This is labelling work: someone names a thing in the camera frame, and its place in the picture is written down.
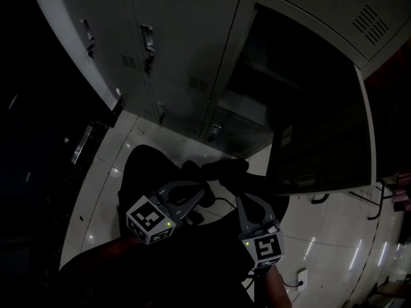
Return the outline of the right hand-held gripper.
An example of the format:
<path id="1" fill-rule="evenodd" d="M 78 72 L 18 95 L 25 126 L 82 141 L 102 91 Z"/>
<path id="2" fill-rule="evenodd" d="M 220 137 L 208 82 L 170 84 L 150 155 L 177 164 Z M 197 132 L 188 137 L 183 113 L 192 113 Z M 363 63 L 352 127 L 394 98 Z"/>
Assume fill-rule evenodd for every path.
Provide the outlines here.
<path id="1" fill-rule="evenodd" d="M 277 264 L 285 255 L 284 235 L 272 206 L 253 194 L 245 194 L 245 205 L 243 198 L 238 195 L 236 204 L 243 232 L 239 240 L 251 256 L 253 268 L 260 270 Z M 251 230 L 254 224 L 263 226 Z"/>

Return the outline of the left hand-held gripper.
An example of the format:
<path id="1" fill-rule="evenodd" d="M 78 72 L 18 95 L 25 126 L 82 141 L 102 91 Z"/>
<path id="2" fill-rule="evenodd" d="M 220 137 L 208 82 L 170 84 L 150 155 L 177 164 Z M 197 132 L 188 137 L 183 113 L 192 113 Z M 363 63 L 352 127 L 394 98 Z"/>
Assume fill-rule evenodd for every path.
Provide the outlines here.
<path id="1" fill-rule="evenodd" d="M 127 227 L 146 245 L 166 239 L 182 226 L 182 219 L 205 193 L 198 182 L 168 182 L 150 197 L 142 196 L 126 212 Z"/>

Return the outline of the locker door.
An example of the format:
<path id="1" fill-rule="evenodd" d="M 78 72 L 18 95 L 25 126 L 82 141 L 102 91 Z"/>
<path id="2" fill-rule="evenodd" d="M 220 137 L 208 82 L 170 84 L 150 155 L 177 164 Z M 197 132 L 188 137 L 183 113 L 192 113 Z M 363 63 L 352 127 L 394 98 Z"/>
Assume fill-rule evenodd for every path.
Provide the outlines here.
<path id="1" fill-rule="evenodd" d="M 270 113 L 275 127 L 265 189 L 271 195 L 332 193 L 375 182 L 371 108 L 354 64 L 314 72 L 306 88 Z"/>

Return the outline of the grey metal locker bank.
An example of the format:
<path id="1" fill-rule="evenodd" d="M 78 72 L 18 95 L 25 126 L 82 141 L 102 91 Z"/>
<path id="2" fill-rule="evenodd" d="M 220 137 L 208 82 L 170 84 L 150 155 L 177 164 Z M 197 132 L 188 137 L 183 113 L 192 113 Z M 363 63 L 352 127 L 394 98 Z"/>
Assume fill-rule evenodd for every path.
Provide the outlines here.
<path id="1" fill-rule="evenodd" d="M 364 79 L 411 32 L 411 0 L 37 2 L 93 87 L 239 158 L 272 144 L 270 109 L 314 72 L 354 64 Z"/>

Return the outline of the person's right forearm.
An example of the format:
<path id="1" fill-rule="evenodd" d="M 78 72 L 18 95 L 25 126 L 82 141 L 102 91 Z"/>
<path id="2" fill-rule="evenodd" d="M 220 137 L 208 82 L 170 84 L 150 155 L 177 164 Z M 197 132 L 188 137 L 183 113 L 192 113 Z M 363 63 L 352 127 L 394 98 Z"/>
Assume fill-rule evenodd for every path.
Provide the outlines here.
<path id="1" fill-rule="evenodd" d="M 267 308 L 292 308 L 282 278 L 275 265 L 263 276 Z"/>

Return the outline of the person's left forearm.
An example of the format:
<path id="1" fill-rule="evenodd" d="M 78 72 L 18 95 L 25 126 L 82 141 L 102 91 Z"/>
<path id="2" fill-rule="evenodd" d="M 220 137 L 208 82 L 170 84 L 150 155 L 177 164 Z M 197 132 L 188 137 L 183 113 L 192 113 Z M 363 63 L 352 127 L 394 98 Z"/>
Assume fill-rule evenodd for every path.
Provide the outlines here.
<path id="1" fill-rule="evenodd" d="M 82 252 L 75 257 L 76 265 L 84 270 L 93 270 L 102 264 L 111 262 L 145 244 L 135 236 L 119 237 L 113 241 Z"/>

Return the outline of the white power socket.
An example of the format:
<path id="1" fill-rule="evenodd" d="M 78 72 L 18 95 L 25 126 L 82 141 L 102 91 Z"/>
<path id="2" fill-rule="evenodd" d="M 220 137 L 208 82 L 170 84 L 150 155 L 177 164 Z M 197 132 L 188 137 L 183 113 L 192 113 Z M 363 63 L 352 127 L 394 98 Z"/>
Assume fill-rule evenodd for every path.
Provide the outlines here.
<path id="1" fill-rule="evenodd" d="M 298 292 L 304 291 L 308 285 L 308 270 L 306 268 L 300 269 L 297 272 Z"/>

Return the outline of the pink chair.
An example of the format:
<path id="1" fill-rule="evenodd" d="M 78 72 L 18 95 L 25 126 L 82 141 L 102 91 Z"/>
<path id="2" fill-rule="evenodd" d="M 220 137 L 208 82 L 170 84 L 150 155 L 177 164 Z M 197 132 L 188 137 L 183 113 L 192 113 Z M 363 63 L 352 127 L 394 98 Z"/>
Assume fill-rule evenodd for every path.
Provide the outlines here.
<path id="1" fill-rule="evenodd" d="M 395 211 L 411 211 L 411 171 L 398 174 L 392 202 Z"/>

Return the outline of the black frame table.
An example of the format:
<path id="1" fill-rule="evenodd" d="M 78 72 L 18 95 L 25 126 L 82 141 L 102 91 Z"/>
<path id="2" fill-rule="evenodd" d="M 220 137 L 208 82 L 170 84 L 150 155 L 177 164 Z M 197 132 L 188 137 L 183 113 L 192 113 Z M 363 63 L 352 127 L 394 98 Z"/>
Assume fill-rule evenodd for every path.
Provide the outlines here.
<path id="1" fill-rule="evenodd" d="M 370 203 L 371 205 L 375 205 L 375 206 L 378 207 L 378 211 L 377 211 L 377 213 L 376 213 L 375 216 L 368 216 L 368 217 L 367 217 L 367 219 L 368 219 L 369 221 L 378 219 L 378 218 L 380 217 L 380 215 L 381 215 L 381 212 L 382 212 L 383 202 L 384 202 L 385 200 L 389 199 L 389 198 L 392 198 L 392 195 L 385 195 L 386 185 L 385 185 L 385 182 L 383 181 L 383 179 L 378 178 L 378 179 L 376 180 L 376 183 L 381 185 L 381 187 L 376 186 L 377 190 L 380 191 L 380 200 L 379 200 L 378 203 L 376 203 L 376 202 L 372 201 L 371 199 L 368 199 L 368 198 L 366 198 L 366 197 L 358 194 L 357 192 L 347 191 L 347 194 L 348 194 L 348 195 L 351 195 L 351 196 L 353 196 L 354 198 L 358 198 L 358 199 L 360 199 L 360 200 L 363 200 L 363 201 L 366 201 L 366 202 Z M 327 201 L 327 199 L 329 198 L 329 196 L 330 196 L 330 194 L 327 193 L 327 194 L 323 195 L 323 197 L 320 198 L 320 199 L 315 199 L 315 198 L 313 198 L 313 199 L 311 200 L 311 204 L 313 204 L 313 205 L 318 205 L 318 204 L 325 203 L 325 202 Z"/>

